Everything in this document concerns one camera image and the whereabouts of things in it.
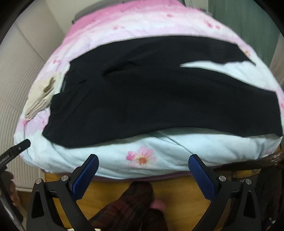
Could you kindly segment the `left hand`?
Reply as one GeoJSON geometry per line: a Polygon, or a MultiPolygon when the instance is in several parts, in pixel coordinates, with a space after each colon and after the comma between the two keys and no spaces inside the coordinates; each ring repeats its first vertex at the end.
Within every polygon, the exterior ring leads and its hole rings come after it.
{"type": "Polygon", "coordinates": [[[16,190],[16,185],[13,181],[14,175],[11,172],[5,171],[3,173],[3,177],[5,179],[5,187],[8,188],[10,199],[13,202],[13,205],[18,207],[20,205],[20,198],[16,190]]]}

